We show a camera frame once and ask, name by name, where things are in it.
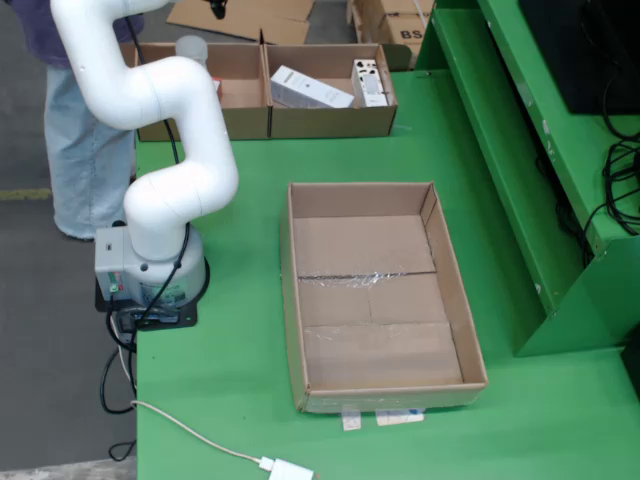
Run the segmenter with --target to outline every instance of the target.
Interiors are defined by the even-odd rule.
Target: empty cardboard box
[[[271,138],[381,137],[391,132],[398,103],[384,51],[379,45],[267,45],[269,78],[281,66],[354,94],[351,73],[356,59],[378,65],[388,106],[360,108],[288,108],[273,102]]]
[[[281,261],[298,410],[452,407],[487,386],[433,184],[291,184]]]
[[[262,47],[258,44],[212,43],[208,45],[208,51],[209,73],[221,79],[220,106],[229,138],[232,140],[268,138],[269,82]],[[175,55],[175,44],[145,43],[142,44],[142,53],[146,62],[153,62]],[[169,123],[176,140],[179,140],[174,121],[170,120]],[[142,127],[138,132],[143,142],[169,140],[162,122]]]

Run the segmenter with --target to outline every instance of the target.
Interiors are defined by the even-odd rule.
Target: white product box
[[[351,82],[359,107],[386,107],[388,105],[375,60],[354,60]]]
[[[291,108],[349,108],[353,95],[281,66],[271,77],[273,100]]]

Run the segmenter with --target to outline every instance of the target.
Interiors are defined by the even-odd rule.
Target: light blue jeans
[[[47,69],[44,133],[58,228],[92,239],[96,228],[124,220],[134,132],[100,123],[84,103],[71,69]]]

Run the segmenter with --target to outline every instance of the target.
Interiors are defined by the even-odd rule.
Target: cardboard box
[[[281,262],[298,410],[452,407],[488,385],[432,183],[291,184]]]
[[[208,2],[182,0],[167,23],[258,40],[262,30],[269,43],[303,44],[309,30],[312,0],[233,0],[223,20],[215,18]]]
[[[416,0],[415,2],[414,0],[360,0],[356,2],[356,7],[361,11],[365,29],[370,31],[371,40],[382,43],[379,30],[386,17],[417,19],[424,33],[424,24],[428,23],[434,3],[434,0]],[[424,22],[420,19],[420,11],[422,11]]]
[[[424,23],[428,24],[434,3],[433,0],[420,0],[418,3],[423,12]],[[424,23],[413,23],[410,30],[404,30],[404,36],[410,35],[411,38],[402,39],[403,30],[397,32],[395,37],[402,39],[401,43],[394,40],[390,25],[383,27],[387,16],[419,20],[418,9],[413,0],[349,0],[347,8],[351,10],[348,18],[353,19],[358,42],[380,43],[392,72],[412,70],[415,67],[421,45],[421,40],[416,42],[416,39],[424,37]]]
[[[271,76],[271,97],[289,108],[349,108],[353,95],[282,65]]]
[[[422,45],[425,28],[417,17],[384,17],[378,31],[378,41],[402,45]]]
[[[381,137],[391,132],[398,103],[379,45],[267,45],[264,52],[268,72],[284,65],[351,95],[353,61],[373,59],[388,102],[387,107],[342,109],[288,108],[274,102],[271,138]]]
[[[173,43],[145,43],[141,47],[147,62],[175,55]],[[208,45],[208,50],[209,72],[212,76],[221,79],[220,105],[229,138],[232,140],[268,138],[269,82],[261,46],[212,43]],[[175,122],[171,120],[169,123],[176,140],[179,140]],[[162,122],[143,127],[138,132],[143,142],[169,140]]]

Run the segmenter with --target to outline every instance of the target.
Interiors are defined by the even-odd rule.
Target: black cable
[[[125,22],[127,22],[127,28],[129,29],[129,34],[131,35],[131,39],[133,40],[133,44],[136,47],[136,51],[138,52],[138,58],[140,59],[140,63],[144,65],[147,63],[144,59],[144,53],[142,53],[142,47],[140,46],[140,42],[138,42],[138,36],[136,35],[136,31],[133,28],[133,24],[131,23],[131,19],[129,17],[125,17]],[[180,157],[178,156],[178,148],[176,147],[176,139],[173,136],[173,131],[171,130],[171,125],[169,125],[168,120],[163,120],[164,127],[167,129],[167,135],[169,136],[169,141],[171,142],[171,149],[173,150],[173,161],[178,164],[180,163]]]
[[[607,63],[609,63],[615,69],[615,74],[611,77],[611,79],[607,82],[607,85],[604,88],[602,94],[602,118],[604,120],[607,129],[611,134],[617,137],[619,140],[612,144],[609,147],[607,152],[607,158],[605,161],[604,168],[602,169],[602,177],[604,183],[604,194],[605,201],[598,207],[596,207],[587,222],[582,229],[583,236],[583,261],[585,266],[589,263],[589,261],[593,258],[593,254],[589,254],[587,252],[589,247],[589,242],[587,241],[587,230],[589,229],[591,223],[593,222],[593,218],[596,213],[598,213],[601,209],[606,208],[607,214],[613,218],[629,235],[636,236],[638,235],[638,230],[636,227],[640,227],[640,216],[631,215],[629,213],[623,212],[617,206],[617,202],[620,200],[627,198],[635,193],[640,192],[640,188],[632,189],[631,191],[619,195],[614,196],[613,190],[614,186],[618,182],[623,182],[629,180],[633,177],[640,179],[640,132],[635,133],[633,135],[628,135],[620,132],[611,121],[608,111],[609,104],[609,93],[611,91],[611,87],[614,85],[616,80],[620,78],[621,75],[621,65],[616,59],[610,55],[605,48],[599,45],[596,41],[594,41],[593,37],[587,31],[585,26],[585,19],[587,18],[587,9],[586,4],[582,9],[582,19],[580,22],[580,26],[582,28],[582,33],[586,38],[587,42],[591,45],[592,49],[595,53],[597,53],[600,57],[602,57]],[[630,163],[623,163],[623,160],[633,155],[633,159]]]
[[[127,459],[127,457],[129,455],[131,455],[131,451],[133,450],[133,448],[136,446],[137,441],[136,440],[132,440],[130,442],[121,442],[121,443],[116,443],[114,445],[111,445],[111,447],[109,447],[109,458],[111,458],[111,460],[113,460],[114,462],[123,462]],[[116,448],[120,448],[120,447],[127,447],[127,450],[125,451],[124,455],[122,455],[121,457],[116,457],[113,453],[113,451]]]
[[[615,135],[621,140],[636,141],[638,140],[638,138],[640,138],[640,132],[637,132],[634,135],[626,135],[620,132],[616,127],[613,126],[613,123],[611,122],[611,118],[609,118],[609,112],[607,111],[607,103],[609,101],[609,91],[611,90],[611,86],[615,83],[615,81],[618,79],[619,76],[620,76],[620,72],[618,71],[613,77],[611,77],[611,80],[609,80],[609,82],[607,83],[607,86],[604,88],[604,93],[602,94],[602,118],[604,119],[605,125],[613,135]]]
[[[113,314],[113,297],[111,297],[111,301],[109,302],[109,306],[107,307],[107,314],[105,316],[105,323],[107,325],[107,331],[109,332],[109,336],[116,342],[120,348],[124,348],[125,350],[133,350],[136,351],[136,345],[134,343],[124,343],[122,340],[118,338],[116,332],[113,331],[113,326],[111,325],[111,315]]]
[[[113,353],[109,356],[109,360],[107,360],[106,365],[104,366],[104,370],[102,371],[102,378],[100,379],[100,405],[102,405],[102,409],[111,414],[111,415],[124,415],[125,413],[129,413],[133,410],[132,406],[124,408],[122,410],[113,410],[109,408],[107,405],[107,400],[105,398],[104,389],[105,384],[107,383],[107,375],[109,374],[109,369],[111,368],[111,364],[113,360],[118,356],[119,350],[116,348]]]
[[[176,274],[178,269],[180,267],[182,267],[182,259],[184,258],[184,253],[187,250],[187,245],[189,244],[190,231],[191,231],[191,224],[187,223],[187,225],[185,227],[184,240],[182,242],[182,247],[180,248],[180,253],[178,254],[178,259],[173,264],[173,268],[171,269],[171,273],[169,274],[169,276],[165,280],[165,282],[162,285],[162,287],[160,287],[160,290],[158,290],[158,293],[156,293],[156,296],[153,297],[153,300],[151,300],[151,302],[149,303],[149,306],[143,312],[142,316],[140,317],[140,320],[138,320],[136,322],[136,324],[134,325],[133,335],[131,336],[131,345],[132,346],[136,344],[136,336],[138,335],[138,330],[140,328],[144,329],[144,327],[145,327],[145,319],[146,319],[147,315],[149,314],[149,311],[160,300],[160,298],[162,297],[162,294],[164,293],[164,291],[167,289],[167,287],[171,283],[171,280],[173,279],[174,275]],[[127,372],[129,373],[129,382],[131,383],[131,390],[133,391],[134,395],[138,394],[138,389],[136,387],[136,381],[135,381],[135,377],[134,377],[134,374],[133,374],[133,354],[136,353],[136,351],[137,351],[137,349],[135,351],[134,351],[133,348],[129,349],[129,354],[128,354],[128,357],[127,357]]]

